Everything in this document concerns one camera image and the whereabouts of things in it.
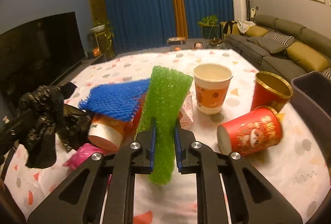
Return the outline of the green potted plant by curtain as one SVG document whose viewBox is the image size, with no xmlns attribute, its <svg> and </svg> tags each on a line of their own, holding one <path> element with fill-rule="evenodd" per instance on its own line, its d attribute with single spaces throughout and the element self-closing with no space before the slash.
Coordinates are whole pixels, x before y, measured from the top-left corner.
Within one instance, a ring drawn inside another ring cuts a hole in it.
<svg viewBox="0 0 331 224">
<path fill-rule="evenodd" d="M 220 24 L 217 15 L 203 17 L 197 25 L 200 27 L 201 36 L 206 40 L 220 38 Z"/>
</svg>

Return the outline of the black plastic trash bag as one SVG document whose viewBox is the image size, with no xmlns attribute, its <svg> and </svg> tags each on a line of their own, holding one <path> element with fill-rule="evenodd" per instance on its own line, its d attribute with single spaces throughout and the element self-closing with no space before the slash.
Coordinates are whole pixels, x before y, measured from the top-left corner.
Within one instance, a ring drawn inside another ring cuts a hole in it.
<svg viewBox="0 0 331 224">
<path fill-rule="evenodd" d="M 24 94 L 18 103 L 18 114 L 31 109 L 36 122 L 24 138 L 19 140 L 28 152 L 26 167 L 45 169 L 55 164 L 55 137 L 65 150 L 78 150 L 88 142 L 88 130 L 94 113 L 65 104 L 77 89 L 68 82 L 61 86 L 40 86 Z"/>
</svg>

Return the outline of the potted plant on stand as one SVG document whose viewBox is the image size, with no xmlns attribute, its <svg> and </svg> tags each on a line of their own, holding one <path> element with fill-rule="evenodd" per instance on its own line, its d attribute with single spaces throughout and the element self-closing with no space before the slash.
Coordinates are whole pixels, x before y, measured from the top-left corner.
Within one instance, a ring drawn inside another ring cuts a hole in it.
<svg viewBox="0 0 331 224">
<path fill-rule="evenodd" d="M 112 23 L 108 19 L 99 20 L 93 24 L 89 33 L 93 46 L 99 49 L 100 53 L 106 57 L 106 60 L 114 59 L 114 27 Z"/>
</svg>

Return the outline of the red paper cup lying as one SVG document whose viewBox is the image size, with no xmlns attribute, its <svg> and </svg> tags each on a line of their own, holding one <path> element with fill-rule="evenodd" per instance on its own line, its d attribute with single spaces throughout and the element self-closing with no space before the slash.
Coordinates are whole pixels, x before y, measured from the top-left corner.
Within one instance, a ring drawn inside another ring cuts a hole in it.
<svg viewBox="0 0 331 224">
<path fill-rule="evenodd" d="M 260 106 L 219 125 L 217 138 L 222 154 L 237 152 L 248 156 L 280 143 L 283 138 L 281 118 L 274 108 Z"/>
</svg>

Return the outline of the grey sectional sofa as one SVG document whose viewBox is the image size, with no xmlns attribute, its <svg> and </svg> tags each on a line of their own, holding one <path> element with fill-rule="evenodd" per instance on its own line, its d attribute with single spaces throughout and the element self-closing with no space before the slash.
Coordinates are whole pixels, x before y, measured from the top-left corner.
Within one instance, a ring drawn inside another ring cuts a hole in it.
<svg viewBox="0 0 331 224">
<path fill-rule="evenodd" d="M 255 25 L 241 33 L 236 22 L 221 22 L 223 27 L 223 47 L 232 49 L 261 71 L 275 73 L 290 82 L 304 75 L 303 68 L 287 57 L 285 46 L 263 36 L 269 31 L 284 33 L 326 56 L 330 60 L 330 38 L 304 25 L 270 15 L 257 15 Z M 321 72 L 330 78 L 330 67 Z"/>
</svg>

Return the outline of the black white patterned cushion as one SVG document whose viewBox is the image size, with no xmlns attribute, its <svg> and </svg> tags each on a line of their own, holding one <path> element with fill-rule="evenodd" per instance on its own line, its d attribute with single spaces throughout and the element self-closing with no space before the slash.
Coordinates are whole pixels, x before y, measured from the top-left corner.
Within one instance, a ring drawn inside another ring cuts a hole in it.
<svg viewBox="0 0 331 224">
<path fill-rule="evenodd" d="M 289 48 L 289 46 L 295 42 L 294 36 L 285 35 L 284 33 L 274 31 L 269 31 L 263 37 L 283 44 L 285 49 Z"/>
</svg>

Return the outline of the white orange paper cup lying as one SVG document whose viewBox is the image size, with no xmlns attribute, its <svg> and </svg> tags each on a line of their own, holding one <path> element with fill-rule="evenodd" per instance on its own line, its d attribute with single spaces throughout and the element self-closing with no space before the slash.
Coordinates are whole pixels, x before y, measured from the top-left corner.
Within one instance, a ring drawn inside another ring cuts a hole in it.
<svg viewBox="0 0 331 224">
<path fill-rule="evenodd" d="M 136 134 L 146 93 L 139 99 L 138 110 L 130 121 L 120 121 L 102 114 L 95 114 L 88 132 L 88 140 L 96 147 L 110 152 L 119 150 L 128 136 Z"/>
</svg>

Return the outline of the mustard yellow sofa cushion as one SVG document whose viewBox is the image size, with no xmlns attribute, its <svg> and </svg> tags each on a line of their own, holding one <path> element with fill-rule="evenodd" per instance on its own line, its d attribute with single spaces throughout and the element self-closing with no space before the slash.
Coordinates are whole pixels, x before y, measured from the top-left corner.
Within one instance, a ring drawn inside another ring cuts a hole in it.
<svg viewBox="0 0 331 224">
<path fill-rule="evenodd" d="M 301 42 L 294 42 L 287 48 L 287 57 L 306 72 L 320 71 L 330 67 L 330 60 L 313 48 Z"/>
</svg>

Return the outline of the blue foam net sleeve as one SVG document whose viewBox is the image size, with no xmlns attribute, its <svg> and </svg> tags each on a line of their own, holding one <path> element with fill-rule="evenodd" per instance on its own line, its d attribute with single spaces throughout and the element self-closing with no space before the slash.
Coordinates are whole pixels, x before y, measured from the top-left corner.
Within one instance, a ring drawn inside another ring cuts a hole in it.
<svg viewBox="0 0 331 224">
<path fill-rule="evenodd" d="M 131 121 L 138 112 L 141 99 L 149 89 L 150 79 L 116 84 L 102 84 L 92 88 L 78 107 L 116 120 Z"/>
</svg>

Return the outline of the red gold paper cup tilted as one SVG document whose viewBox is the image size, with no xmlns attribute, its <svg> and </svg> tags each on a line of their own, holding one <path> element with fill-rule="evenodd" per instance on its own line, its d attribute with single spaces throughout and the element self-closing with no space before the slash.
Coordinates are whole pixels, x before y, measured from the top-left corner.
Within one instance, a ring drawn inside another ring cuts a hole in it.
<svg viewBox="0 0 331 224">
<path fill-rule="evenodd" d="M 260 106 L 268 106 L 280 112 L 293 94 L 291 85 L 284 78 L 268 71 L 260 71 L 255 75 L 251 111 Z"/>
</svg>

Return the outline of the black flat television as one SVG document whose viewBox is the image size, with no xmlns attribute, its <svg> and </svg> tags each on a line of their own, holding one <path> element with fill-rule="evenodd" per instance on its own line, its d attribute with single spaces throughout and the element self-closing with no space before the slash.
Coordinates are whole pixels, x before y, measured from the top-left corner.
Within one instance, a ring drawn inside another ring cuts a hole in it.
<svg viewBox="0 0 331 224">
<path fill-rule="evenodd" d="M 1 81 L 50 84 L 85 58 L 76 14 L 51 15 L 1 34 Z"/>
</svg>

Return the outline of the red white paper wrapper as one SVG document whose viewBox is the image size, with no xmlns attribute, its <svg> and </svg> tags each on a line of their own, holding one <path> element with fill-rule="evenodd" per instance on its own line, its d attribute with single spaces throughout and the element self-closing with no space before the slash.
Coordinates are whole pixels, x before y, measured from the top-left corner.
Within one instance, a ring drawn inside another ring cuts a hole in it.
<svg viewBox="0 0 331 224">
<path fill-rule="evenodd" d="M 188 95 L 184 102 L 183 105 L 180 109 L 179 113 L 179 119 L 180 119 L 180 124 L 183 129 L 189 128 L 193 122 L 193 103 L 192 103 L 192 96 Z"/>
</svg>

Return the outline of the dark grey trash bin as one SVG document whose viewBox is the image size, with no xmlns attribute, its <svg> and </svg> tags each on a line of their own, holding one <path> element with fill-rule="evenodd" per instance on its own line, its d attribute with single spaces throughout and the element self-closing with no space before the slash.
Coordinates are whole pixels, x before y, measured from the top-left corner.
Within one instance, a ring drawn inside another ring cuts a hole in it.
<svg viewBox="0 0 331 224">
<path fill-rule="evenodd" d="M 312 132 L 330 166 L 330 79 L 312 71 L 291 81 L 293 108 Z"/>
</svg>

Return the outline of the green foam net sleeve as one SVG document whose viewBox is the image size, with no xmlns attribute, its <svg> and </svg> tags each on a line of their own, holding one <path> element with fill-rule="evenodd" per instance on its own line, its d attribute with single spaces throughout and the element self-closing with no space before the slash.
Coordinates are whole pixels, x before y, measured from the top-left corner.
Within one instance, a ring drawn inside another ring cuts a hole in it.
<svg viewBox="0 0 331 224">
<path fill-rule="evenodd" d="M 149 89 L 143 105 L 138 132 L 148 130 L 156 119 L 155 158 L 150 181 L 166 185 L 174 170 L 174 133 L 176 121 L 189 93 L 193 77 L 163 66 L 153 67 Z"/>
</svg>

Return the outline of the pink plastic bag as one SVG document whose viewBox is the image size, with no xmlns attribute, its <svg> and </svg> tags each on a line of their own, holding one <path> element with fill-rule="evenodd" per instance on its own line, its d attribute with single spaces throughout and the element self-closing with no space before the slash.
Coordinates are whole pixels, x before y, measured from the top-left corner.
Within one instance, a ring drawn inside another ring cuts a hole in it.
<svg viewBox="0 0 331 224">
<path fill-rule="evenodd" d="M 72 171 L 78 168 L 83 162 L 85 162 L 92 154 L 100 153 L 104 156 L 108 154 L 108 151 L 96 147 L 92 144 L 85 143 L 81 146 L 76 153 L 74 153 L 65 163 L 63 163 L 63 167 L 67 167 Z"/>
</svg>

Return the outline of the white standing air conditioner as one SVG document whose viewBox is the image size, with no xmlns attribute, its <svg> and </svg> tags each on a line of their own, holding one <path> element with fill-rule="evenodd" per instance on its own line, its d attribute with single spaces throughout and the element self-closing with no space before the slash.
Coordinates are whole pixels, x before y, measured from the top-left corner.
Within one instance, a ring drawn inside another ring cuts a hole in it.
<svg viewBox="0 0 331 224">
<path fill-rule="evenodd" d="M 247 20 L 246 0 L 233 0 L 233 15 L 235 21 Z"/>
</svg>

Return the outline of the white orange paper cup upright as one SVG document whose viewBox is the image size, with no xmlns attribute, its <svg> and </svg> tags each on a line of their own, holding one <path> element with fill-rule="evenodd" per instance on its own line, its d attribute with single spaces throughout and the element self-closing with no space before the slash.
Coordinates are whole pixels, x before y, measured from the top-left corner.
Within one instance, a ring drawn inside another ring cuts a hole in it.
<svg viewBox="0 0 331 224">
<path fill-rule="evenodd" d="M 230 69 L 220 64 L 204 63 L 193 69 L 198 109 L 207 115 L 219 113 L 233 77 Z"/>
</svg>

